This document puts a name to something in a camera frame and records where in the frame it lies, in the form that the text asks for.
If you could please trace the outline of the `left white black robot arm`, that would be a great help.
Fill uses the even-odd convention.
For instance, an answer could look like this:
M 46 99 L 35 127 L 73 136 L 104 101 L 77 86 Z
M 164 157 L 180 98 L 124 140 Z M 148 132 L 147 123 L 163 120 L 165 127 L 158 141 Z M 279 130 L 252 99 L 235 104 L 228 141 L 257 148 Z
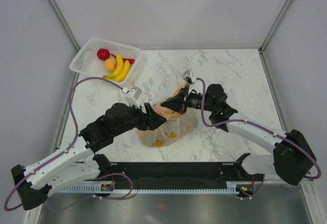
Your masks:
M 55 183 L 63 183 L 59 174 L 71 164 L 95 154 L 113 144 L 116 136 L 137 128 L 141 131 L 154 131 L 167 119 L 156 113 L 149 103 L 142 107 L 129 107 L 116 103 L 104 115 L 77 131 L 73 141 L 66 147 L 29 166 L 20 164 L 11 169 L 20 206 L 31 210 L 43 204 Z

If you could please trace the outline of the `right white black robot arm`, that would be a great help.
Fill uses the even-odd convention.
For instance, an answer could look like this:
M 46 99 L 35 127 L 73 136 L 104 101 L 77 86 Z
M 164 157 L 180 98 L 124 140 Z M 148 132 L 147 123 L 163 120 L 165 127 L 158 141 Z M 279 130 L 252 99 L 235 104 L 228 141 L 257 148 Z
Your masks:
M 204 94 L 186 85 L 161 106 L 183 114 L 188 108 L 210 112 L 209 120 L 217 129 L 233 133 L 265 149 L 266 155 L 244 154 L 233 168 L 234 176 L 246 180 L 251 175 L 277 175 L 296 186 L 307 176 L 316 158 L 304 135 L 297 131 L 270 129 L 248 119 L 227 104 L 227 95 L 220 84 L 211 84 Z

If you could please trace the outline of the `peach banana-print plastic bag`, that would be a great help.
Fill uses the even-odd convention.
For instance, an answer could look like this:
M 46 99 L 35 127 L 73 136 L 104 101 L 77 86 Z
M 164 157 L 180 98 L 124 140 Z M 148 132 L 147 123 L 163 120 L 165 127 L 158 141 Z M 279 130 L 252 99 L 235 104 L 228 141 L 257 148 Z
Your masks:
M 184 135 L 192 132 L 198 124 L 195 112 L 186 111 L 184 114 L 162 107 L 160 104 L 166 101 L 164 98 L 152 105 L 153 110 L 167 119 L 167 122 L 153 131 L 136 131 L 141 144 L 147 147 L 169 146 L 181 139 Z

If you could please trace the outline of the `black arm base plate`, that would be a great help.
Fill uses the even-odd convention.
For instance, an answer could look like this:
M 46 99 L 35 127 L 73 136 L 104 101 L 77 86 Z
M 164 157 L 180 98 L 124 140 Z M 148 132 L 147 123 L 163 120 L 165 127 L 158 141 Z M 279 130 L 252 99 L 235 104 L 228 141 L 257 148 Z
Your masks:
M 98 177 L 123 173 L 133 188 L 222 188 L 227 182 L 261 181 L 262 174 L 248 174 L 236 162 L 118 162 L 111 163 Z

